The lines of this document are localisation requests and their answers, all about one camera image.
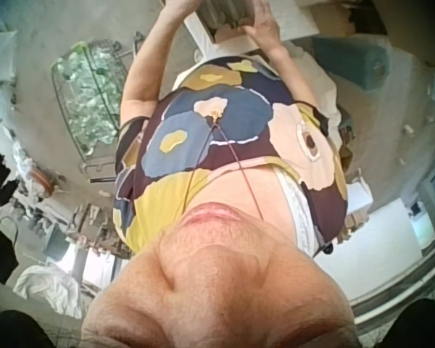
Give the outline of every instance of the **floral dress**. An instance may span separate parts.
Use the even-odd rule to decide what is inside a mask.
[[[340,232],[347,190],[328,121],[294,101],[282,80],[245,57],[206,62],[121,130],[113,218],[135,252],[178,220],[209,182],[232,170],[277,166],[302,189],[320,249]]]

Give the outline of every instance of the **lips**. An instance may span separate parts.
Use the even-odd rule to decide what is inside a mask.
[[[239,221],[240,214],[225,204],[215,202],[204,203],[187,212],[182,219],[181,225],[192,225],[215,219]]]

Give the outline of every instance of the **wrinkled skin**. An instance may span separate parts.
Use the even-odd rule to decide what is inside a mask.
[[[121,347],[293,347],[352,323],[339,287],[283,233],[209,203],[130,261],[83,330]]]

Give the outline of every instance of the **metal rack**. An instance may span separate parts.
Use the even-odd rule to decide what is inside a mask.
[[[114,162],[115,144],[119,133],[119,104],[123,92],[125,79],[127,78],[127,69],[123,64],[121,57],[118,55],[121,46],[118,42],[112,43],[110,40],[92,41],[91,43],[79,42],[63,57],[51,67],[51,79],[53,82],[55,94],[57,96],[58,105],[65,119],[66,126],[70,132],[72,141],[77,148],[82,159],[81,170],[85,171],[87,167],[112,164]],[[74,69],[65,68],[70,64],[77,65],[76,69],[80,69],[83,65],[84,70],[79,70],[86,75],[75,77]],[[80,80],[85,79],[86,86],[92,86],[91,93],[94,92],[92,100],[96,101],[91,105],[92,109],[98,108],[96,113],[98,122],[95,128],[87,127],[88,131],[98,131],[96,140],[91,139],[94,143],[93,148],[87,146],[87,141],[84,143],[80,139],[80,133],[83,130],[84,122],[90,118],[87,113],[78,113],[71,106],[82,105],[80,103],[82,93],[89,88],[81,87]],[[106,81],[109,81],[111,95],[107,93]],[[99,141],[98,138],[103,138],[105,142]]]

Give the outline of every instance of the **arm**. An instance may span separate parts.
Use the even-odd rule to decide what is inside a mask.
[[[314,94],[299,71],[297,64],[290,57],[281,43],[280,29],[268,0],[253,0],[254,24],[244,25],[242,29],[269,57],[282,81],[295,100],[317,106]]]
[[[199,0],[168,0],[130,67],[120,107],[120,123],[150,117],[160,96],[162,76],[175,32]]]

